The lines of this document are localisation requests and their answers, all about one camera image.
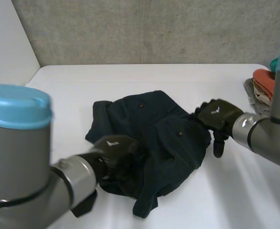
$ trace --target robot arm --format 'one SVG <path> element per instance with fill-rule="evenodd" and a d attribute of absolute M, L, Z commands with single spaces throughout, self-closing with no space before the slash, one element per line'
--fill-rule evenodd
<path fill-rule="evenodd" d="M 280 57 L 270 117 L 243 114 L 234 123 L 233 139 L 280 166 Z"/>

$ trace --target garment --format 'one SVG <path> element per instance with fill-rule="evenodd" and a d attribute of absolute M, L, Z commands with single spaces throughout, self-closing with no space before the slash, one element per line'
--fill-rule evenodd
<path fill-rule="evenodd" d="M 256 99 L 258 99 L 260 102 L 266 104 L 267 106 L 271 106 L 272 101 L 269 99 L 269 97 L 265 94 L 265 92 L 256 84 L 256 82 L 252 79 L 253 85 L 254 85 L 254 94 Z"/>
<path fill-rule="evenodd" d="M 272 99 L 275 86 L 273 73 L 265 69 L 257 69 L 253 72 L 253 78 L 256 84 Z"/>
<path fill-rule="evenodd" d="M 158 206 L 157 197 L 179 187 L 198 169 L 210 144 L 210 133 L 162 91 L 127 96 L 93 105 L 92 127 L 86 140 L 128 135 L 140 141 L 128 176 L 106 179 L 107 192 L 136 198 L 133 214 L 142 218 Z"/>
<path fill-rule="evenodd" d="M 250 105 L 254 108 L 255 112 L 259 115 L 267 115 L 270 116 L 270 107 L 266 104 L 263 104 L 259 100 L 256 99 L 254 94 L 254 85 L 252 83 L 252 79 L 247 79 L 244 84 L 244 89 L 250 98 Z"/>

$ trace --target dark green shirt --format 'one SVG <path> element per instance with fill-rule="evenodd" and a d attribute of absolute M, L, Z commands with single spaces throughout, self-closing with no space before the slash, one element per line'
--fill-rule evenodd
<path fill-rule="evenodd" d="M 158 206 L 157 197 L 179 187 L 200 167 L 210 133 L 162 91 L 131 95 L 93 105 L 92 128 L 86 140 L 128 135 L 140 141 L 124 180 L 105 180 L 101 187 L 137 199 L 133 214 L 142 218 Z"/>

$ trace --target white tabletop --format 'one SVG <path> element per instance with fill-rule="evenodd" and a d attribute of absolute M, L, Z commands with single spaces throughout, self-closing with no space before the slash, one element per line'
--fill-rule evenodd
<path fill-rule="evenodd" d="M 222 98 L 253 112 L 243 82 L 257 64 L 70 65 L 43 67 L 28 83 L 53 99 L 52 162 L 85 152 L 94 101 L 163 90 L 193 112 Z M 277 229 L 280 167 L 229 139 L 221 159 L 207 150 L 202 166 L 174 192 L 158 198 L 146 219 L 132 215 L 135 200 L 98 188 L 89 214 L 65 214 L 49 229 Z"/>

